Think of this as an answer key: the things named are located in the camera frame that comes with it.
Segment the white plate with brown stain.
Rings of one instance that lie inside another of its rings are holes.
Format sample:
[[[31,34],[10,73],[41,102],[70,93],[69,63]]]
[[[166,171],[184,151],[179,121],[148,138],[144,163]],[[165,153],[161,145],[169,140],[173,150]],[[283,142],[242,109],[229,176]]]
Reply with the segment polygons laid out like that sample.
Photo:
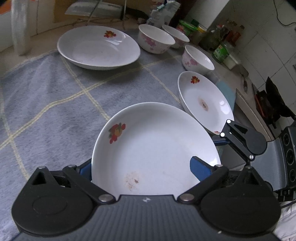
[[[227,120],[234,120],[232,108],[226,97],[203,75],[184,71],[178,76],[181,104],[207,132],[219,135]]]

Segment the floral bowl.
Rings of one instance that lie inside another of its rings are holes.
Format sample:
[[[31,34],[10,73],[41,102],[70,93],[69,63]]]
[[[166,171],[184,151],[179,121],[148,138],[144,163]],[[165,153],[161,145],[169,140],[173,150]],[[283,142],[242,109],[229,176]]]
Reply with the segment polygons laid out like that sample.
[[[189,38],[181,31],[168,25],[162,25],[162,28],[174,38],[175,44],[171,46],[172,48],[180,49],[184,47],[185,44],[188,44],[190,42]]]
[[[141,24],[138,30],[139,46],[152,54],[163,54],[176,43],[170,34],[157,27]]]
[[[215,70],[212,61],[204,53],[191,45],[185,46],[184,53],[182,54],[182,65],[187,71],[197,72],[201,75]]]

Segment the blue grey checked towel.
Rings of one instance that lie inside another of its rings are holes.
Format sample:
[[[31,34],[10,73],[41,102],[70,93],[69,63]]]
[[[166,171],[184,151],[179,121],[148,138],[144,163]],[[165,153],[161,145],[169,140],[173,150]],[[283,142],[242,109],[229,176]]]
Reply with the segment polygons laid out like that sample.
[[[50,51],[1,78],[1,240],[18,234],[11,207],[38,166],[60,170],[89,160],[105,123],[140,102],[181,107],[183,49],[142,51],[110,71],[80,68]]]

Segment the green label glass jar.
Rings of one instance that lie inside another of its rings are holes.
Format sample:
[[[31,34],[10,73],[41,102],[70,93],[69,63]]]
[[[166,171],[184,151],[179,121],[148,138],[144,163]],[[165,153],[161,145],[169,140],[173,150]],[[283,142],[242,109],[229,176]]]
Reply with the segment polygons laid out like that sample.
[[[234,46],[231,43],[224,41],[215,49],[212,56],[217,62],[222,63],[232,53],[233,49]]]

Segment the dark oil glass bottle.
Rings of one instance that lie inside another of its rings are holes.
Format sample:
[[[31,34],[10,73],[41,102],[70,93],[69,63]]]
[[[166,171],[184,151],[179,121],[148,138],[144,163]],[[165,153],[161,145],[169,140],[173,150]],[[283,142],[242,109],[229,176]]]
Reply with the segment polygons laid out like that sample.
[[[228,28],[225,25],[217,25],[201,40],[200,47],[206,51],[213,52],[220,45],[227,33]]]

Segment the yellow lidded spice jar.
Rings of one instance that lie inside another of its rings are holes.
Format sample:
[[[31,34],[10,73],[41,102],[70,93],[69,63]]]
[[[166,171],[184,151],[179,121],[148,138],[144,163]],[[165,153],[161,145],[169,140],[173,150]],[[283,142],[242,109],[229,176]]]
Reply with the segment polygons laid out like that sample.
[[[192,43],[198,45],[206,33],[207,29],[199,25],[197,30],[192,35]]]

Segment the green lidded sauce tub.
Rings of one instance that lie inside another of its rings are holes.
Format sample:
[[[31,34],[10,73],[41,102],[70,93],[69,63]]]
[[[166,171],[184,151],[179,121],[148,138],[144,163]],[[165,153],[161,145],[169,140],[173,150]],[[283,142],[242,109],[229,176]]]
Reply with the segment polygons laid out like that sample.
[[[176,27],[177,30],[185,34],[188,38],[191,38],[193,34],[198,30],[198,28],[184,20],[179,20]]]

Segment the white food bag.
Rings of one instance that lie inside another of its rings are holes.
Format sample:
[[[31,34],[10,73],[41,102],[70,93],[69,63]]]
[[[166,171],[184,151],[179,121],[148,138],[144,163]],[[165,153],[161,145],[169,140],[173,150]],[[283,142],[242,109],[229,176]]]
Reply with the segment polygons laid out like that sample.
[[[152,10],[146,23],[157,28],[168,25],[180,5],[177,1],[164,1],[162,5]]]

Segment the wooden cutting board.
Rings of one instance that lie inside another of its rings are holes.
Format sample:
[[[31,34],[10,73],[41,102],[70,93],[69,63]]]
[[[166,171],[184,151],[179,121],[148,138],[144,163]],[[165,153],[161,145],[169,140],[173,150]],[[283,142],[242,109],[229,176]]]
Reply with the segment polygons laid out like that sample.
[[[54,1],[54,23],[79,17],[108,18],[123,14],[140,17],[150,16],[152,10],[164,1]]]

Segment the tall plastic wrap roll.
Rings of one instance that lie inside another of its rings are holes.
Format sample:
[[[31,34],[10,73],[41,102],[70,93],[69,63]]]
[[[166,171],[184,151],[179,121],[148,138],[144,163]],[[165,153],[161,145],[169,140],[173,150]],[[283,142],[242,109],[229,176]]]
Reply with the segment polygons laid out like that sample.
[[[18,56],[30,50],[29,1],[11,1],[11,37]]]

